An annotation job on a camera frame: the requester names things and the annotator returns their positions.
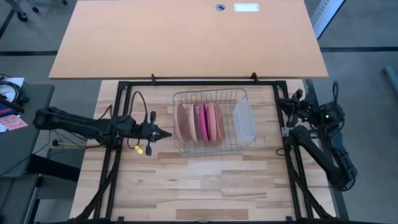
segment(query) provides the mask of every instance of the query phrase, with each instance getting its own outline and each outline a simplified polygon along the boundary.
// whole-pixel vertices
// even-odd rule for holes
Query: white paper
[[[24,79],[25,78],[5,78],[3,81],[9,81],[12,83],[15,83],[16,85],[22,87],[22,84],[24,84]],[[10,101],[10,98],[13,98],[14,95],[14,90],[11,88],[11,91],[9,90],[9,86],[3,86],[0,89],[0,94],[5,95],[7,97],[7,100]],[[0,133],[6,132],[7,128],[4,127],[4,125],[0,124]]]
[[[258,12],[259,5],[257,3],[236,3],[235,12]]]

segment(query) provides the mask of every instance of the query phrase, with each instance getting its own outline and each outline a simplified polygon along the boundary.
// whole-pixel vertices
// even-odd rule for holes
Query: black metal frame
[[[126,97],[124,100],[124,105],[123,105],[123,111],[122,114],[127,114],[129,104],[130,104],[130,95],[132,92],[132,89],[134,86],[170,86],[170,85],[267,85],[273,87],[274,91],[274,98],[275,98],[275,105],[276,105],[276,110],[277,110],[277,115],[279,119],[279,126],[281,128],[281,134],[282,134],[282,128],[285,127],[285,122],[284,122],[284,117],[281,108],[279,107],[279,99],[280,97],[283,98],[288,98],[289,94],[287,91],[287,84],[285,81],[260,81],[255,73],[252,74],[250,80],[238,80],[238,81],[228,81],[228,80],[221,80],[221,81],[216,81],[216,80],[177,80],[177,81],[172,81],[172,80],[167,80],[166,78],[163,78],[160,80],[160,78],[156,78],[155,76],[152,75],[152,79],[149,81],[133,81],[133,82],[119,82],[118,83],[118,91],[116,94],[116,99],[114,103],[114,108],[113,108],[113,114],[119,114],[119,107],[121,105],[121,96],[122,92],[126,90]],[[287,137],[283,137],[282,134],[282,142],[285,142]],[[115,163],[119,164],[119,161],[121,159],[121,144],[120,142],[120,147],[116,149],[116,156],[115,156]],[[108,173],[108,166],[109,166],[109,160],[111,157],[111,151],[113,149],[107,148],[105,152],[105,157],[104,157],[104,162],[103,162],[103,168],[102,168],[102,173],[101,173],[101,179],[99,185],[101,186],[106,178],[106,174]],[[302,212],[300,209],[300,204],[299,204],[299,196],[296,188],[296,184],[300,187],[304,194],[304,204],[306,208],[306,217],[309,219],[313,219],[313,211],[312,208],[314,208],[315,211],[319,214],[321,218],[330,218],[331,216],[327,214],[322,206],[319,205],[315,197],[311,194],[309,189],[307,188],[307,181],[305,178],[305,171],[303,168],[303,163],[302,163],[302,157],[301,153],[299,150],[294,150],[295,157],[296,157],[296,163],[297,163],[297,169],[295,170],[293,166],[293,160],[292,156],[290,153],[285,153],[285,160],[287,164],[287,170],[289,172],[289,184],[290,184],[290,190],[292,193],[292,200],[293,200],[293,206],[295,210],[295,216],[296,219],[302,218]],[[119,171],[119,166],[116,168],[116,176]],[[105,218],[110,219],[112,215],[112,209],[113,209],[113,201],[114,201],[114,194],[116,191],[116,181],[117,177],[115,177],[112,180],[110,190],[109,190],[109,195],[108,195],[108,202],[107,202],[107,207],[106,207],[106,214]],[[97,204],[94,212],[94,219],[100,217],[100,210],[101,210],[101,201]],[[261,223],[286,223],[287,221],[280,221],[280,222],[261,222]]]

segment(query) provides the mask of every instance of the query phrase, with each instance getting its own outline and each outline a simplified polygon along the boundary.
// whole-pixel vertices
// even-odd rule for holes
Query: table leg
[[[79,179],[80,169],[52,161],[45,157],[31,155],[26,172],[51,175],[61,179],[77,182]]]

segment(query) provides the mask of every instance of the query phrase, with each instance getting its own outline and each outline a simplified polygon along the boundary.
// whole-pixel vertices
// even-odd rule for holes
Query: dish rack
[[[256,132],[248,95],[242,88],[218,90],[182,91],[173,96],[173,111],[181,103],[185,110],[195,105],[197,114],[202,103],[216,103],[223,116],[225,138],[222,141],[205,142],[179,140],[174,133],[174,146],[181,154],[211,154],[242,151],[256,142]]]

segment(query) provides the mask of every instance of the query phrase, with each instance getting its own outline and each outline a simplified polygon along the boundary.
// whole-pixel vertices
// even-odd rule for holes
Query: wooden tabletop
[[[103,81],[95,110],[100,117],[114,103],[118,81]],[[287,81],[289,94],[303,88],[301,80]],[[231,86],[134,86],[141,91],[149,111],[157,112],[160,128],[173,132],[173,95],[185,90],[210,90]],[[125,220],[285,220],[294,217],[292,196],[283,156],[274,94],[270,86],[241,86],[248,93],[256,125],[256,143],[247,150],[225,155],[182,157],[174,137],[158,141],[153,155],[145,156],[123,147],[112,219]],[[132,113],[144,117],[141,100]],[[308,186],[325,210],[334,206],[324,171],[302,149]],[[87,149],[73,201],[71,217],[77,216],[98,189],[104,149]],[[303,198],[299,191],[301,206]]]
[[[259,10],[236,11],[236,3]],[[225,10],[217,11],[218,4]],[[252,72],[328,76],[303,0],[78,1],[50,78],[247,78]]]

